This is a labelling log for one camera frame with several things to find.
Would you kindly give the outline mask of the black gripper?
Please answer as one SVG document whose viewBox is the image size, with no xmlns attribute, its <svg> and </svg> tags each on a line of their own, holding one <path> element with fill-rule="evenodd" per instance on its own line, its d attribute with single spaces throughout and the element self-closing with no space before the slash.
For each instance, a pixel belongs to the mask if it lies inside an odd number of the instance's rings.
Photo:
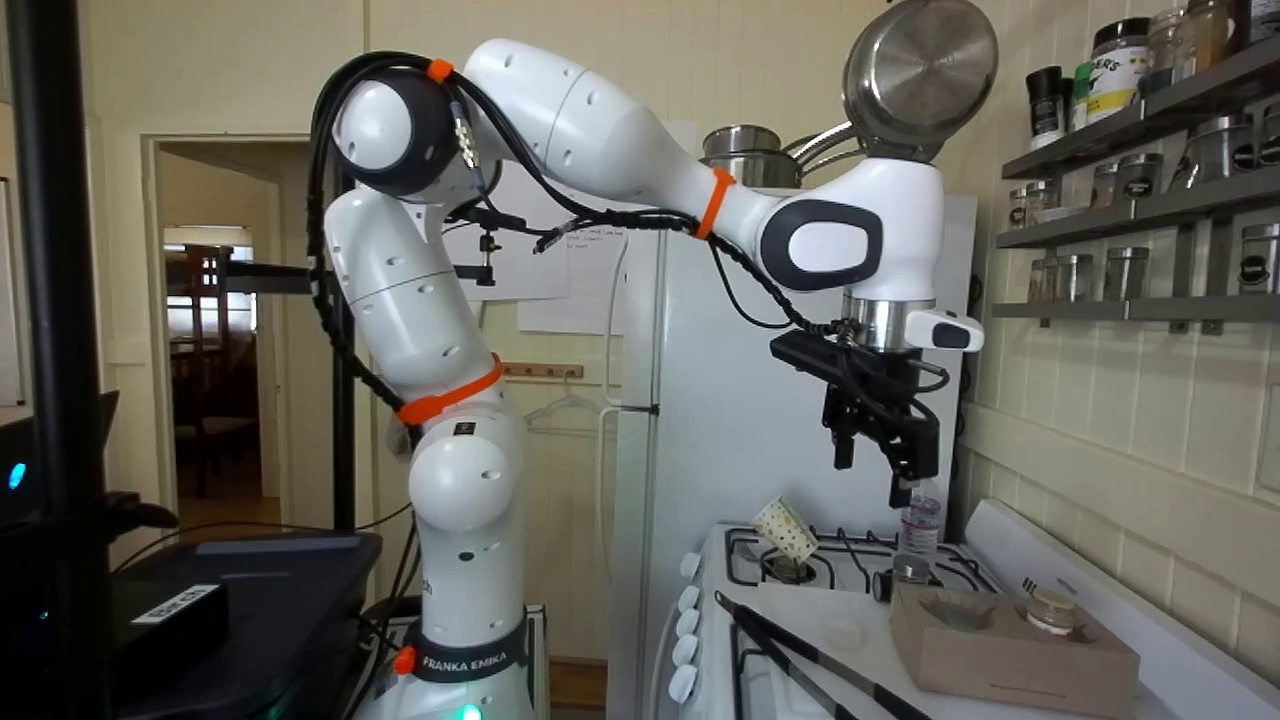
<svg viewBox="0 0 1280 720">
<path fill-rule="evenodd" d="M 853 470 L 858 441 L 867 438 L 894 463 L 887 506 L 903 510 L 942 463 L 942 422 L 917 396 L 917 353 L 874 353 L 819 332 L 784 332 L 772 356 L 824 385 L 819 424 L 833 438 L 833 463 Z"/>
</svg>

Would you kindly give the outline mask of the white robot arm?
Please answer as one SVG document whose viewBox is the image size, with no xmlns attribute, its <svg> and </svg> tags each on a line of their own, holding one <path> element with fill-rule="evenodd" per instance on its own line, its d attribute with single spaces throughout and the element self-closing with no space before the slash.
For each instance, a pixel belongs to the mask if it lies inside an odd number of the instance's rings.
<svg viewBox="0 0 1280 720">
<path fill-rule="evenodd" d="M 943 184 L 926 162 L 765 192 L 696 162 L 647 106 L 534 48 L 489 41 L 464 64 L 364 52 L 311 106 L 310 243 L 372 356 L 367 385 L 411 433 L 422 621 L 357 720 L 546 720 L 546 653 L 525 600 L 529 433 L 505 396 L 439 229 L 486 224 L 515 162 L 578 229 L 660 229 L 714 243 L 778 297 L 853 297 L 853 313 L 784 323 L 772 353 L 830 385 L 830 430 L 874 438 L 903 483 L 937 450 L 917 401 L 933 353 L 986 329 L 937 305 Z"/>
</svg>

